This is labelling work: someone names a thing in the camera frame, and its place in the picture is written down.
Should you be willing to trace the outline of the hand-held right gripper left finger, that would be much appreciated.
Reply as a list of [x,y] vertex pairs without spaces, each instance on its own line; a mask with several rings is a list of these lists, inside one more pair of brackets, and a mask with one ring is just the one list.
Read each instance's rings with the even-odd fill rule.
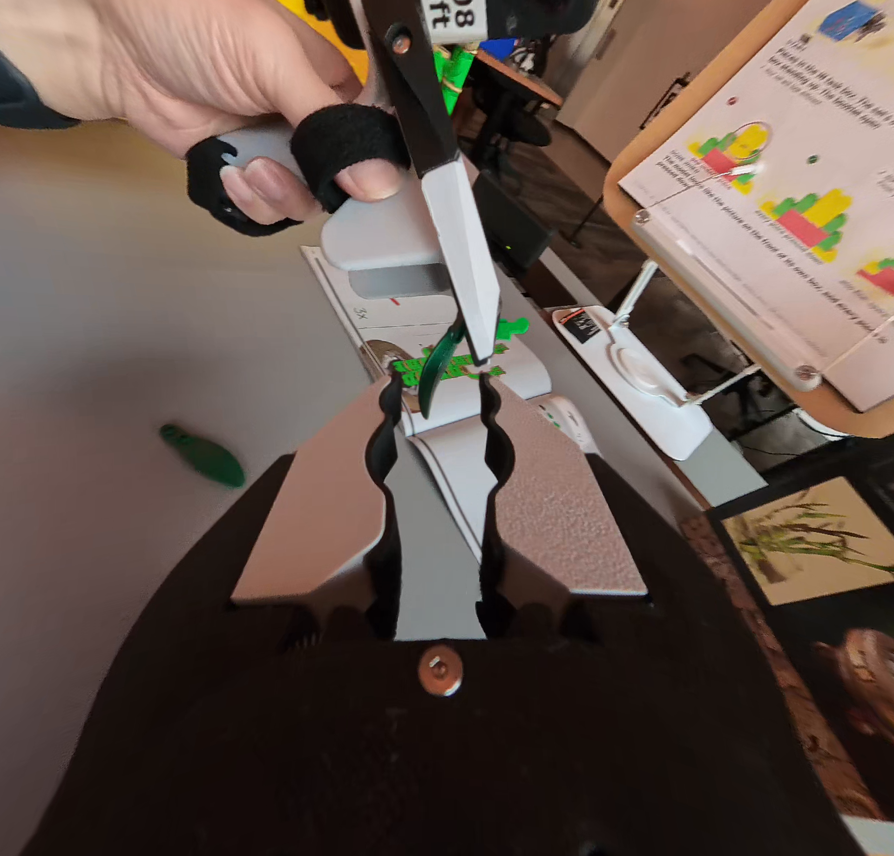
[[402,383],[395,371],[298,447],[230,601],[291,605],[309,634],[348,612],[393,640],[401,543],[386,479],[397,460]]

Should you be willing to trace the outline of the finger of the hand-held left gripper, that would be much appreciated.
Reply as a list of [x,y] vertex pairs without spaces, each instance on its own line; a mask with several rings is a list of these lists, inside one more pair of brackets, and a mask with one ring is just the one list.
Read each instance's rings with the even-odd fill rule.
[[421,189],[436,232],[468,347],[477,366],[494,354],[501,290],[463,158],[427,172]]

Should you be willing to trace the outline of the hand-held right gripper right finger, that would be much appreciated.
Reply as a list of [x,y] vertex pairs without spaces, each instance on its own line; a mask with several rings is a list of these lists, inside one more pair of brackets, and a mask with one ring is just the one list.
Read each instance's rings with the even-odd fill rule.
[[476,616],[488,639],[520,615],[593,639],[588,603],[648,589],[585,452],[492,375],[479,381],[486,496]]

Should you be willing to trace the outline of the dark green lego leaf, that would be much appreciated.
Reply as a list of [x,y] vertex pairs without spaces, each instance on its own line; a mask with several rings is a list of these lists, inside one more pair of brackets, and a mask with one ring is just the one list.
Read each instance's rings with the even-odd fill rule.
[[429,418],[433,407],[433,397],[443,374],[450,366],[456,348],[466,336],[465,320],[458,314],[453,324],[441,336],[437,344],[427,354],[419,374],[419,412]]

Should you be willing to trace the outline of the person's left forearm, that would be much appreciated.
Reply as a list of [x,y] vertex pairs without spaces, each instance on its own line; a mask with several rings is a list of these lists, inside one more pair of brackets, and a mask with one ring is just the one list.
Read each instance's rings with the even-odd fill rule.
[[81,121],[45,105],[24,74],[1,54],[1,127],[28,131],[74,128]]

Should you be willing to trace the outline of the black lego box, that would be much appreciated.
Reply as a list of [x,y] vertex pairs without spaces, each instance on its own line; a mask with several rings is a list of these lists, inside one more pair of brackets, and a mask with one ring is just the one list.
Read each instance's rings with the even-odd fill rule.
[[891,505],[839,476],[681,528],[758,640],[833,803],[892,822]]

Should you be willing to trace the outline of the person's left hand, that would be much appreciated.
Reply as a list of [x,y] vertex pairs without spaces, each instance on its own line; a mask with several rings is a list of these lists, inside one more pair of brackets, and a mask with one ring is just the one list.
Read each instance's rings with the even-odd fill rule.
[[1,0],[1,49],[49,108],[127,121],[178,157],[361,95],[344,56],[274,0]]

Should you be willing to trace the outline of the black box device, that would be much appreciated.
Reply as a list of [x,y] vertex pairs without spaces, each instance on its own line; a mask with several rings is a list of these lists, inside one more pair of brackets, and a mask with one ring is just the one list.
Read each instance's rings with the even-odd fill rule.
[[528,274],[553,240],[549,228],[484,170],[473,184],[475,204],[492,259],[517,279]]

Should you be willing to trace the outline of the brown side table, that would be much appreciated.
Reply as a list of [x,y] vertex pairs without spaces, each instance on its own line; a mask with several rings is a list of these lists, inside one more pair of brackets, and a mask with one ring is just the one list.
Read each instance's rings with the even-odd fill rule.
[[519,84],[523,89],[538,96],[539,101],[545,102],[556,109],[562,108],[564,99],[542,80],[524,70],[508,65],[505,61],[498,60],[488,53],[483,45],[475,48],[475,59],[505,79]]

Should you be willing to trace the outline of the bright green plastic part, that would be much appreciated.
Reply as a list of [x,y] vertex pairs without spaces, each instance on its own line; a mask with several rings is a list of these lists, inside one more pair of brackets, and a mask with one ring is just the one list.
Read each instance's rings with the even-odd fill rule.
[[478,44],[434,45],[433,63],[447,113],[453,115],[475,60]]

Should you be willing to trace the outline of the white power strip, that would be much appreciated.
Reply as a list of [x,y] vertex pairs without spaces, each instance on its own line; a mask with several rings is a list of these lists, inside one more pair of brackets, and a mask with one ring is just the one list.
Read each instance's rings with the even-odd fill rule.
[[559,394],[544,395],[536,403],[543,417],[587,455],[600,455],[589,427],[574,403]]

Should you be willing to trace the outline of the white document stand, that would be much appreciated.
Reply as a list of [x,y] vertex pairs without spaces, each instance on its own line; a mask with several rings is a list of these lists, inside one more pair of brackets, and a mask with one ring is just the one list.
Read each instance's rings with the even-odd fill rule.
[[709,437],[713,424],[702,405],[760,371],[751,364],[711,390],[693,394],[630,331],[632,311],[658,264],[646,259],[617,310],[602,304],[553,311],[553,325],[572,352],[661,452],[681,462]]

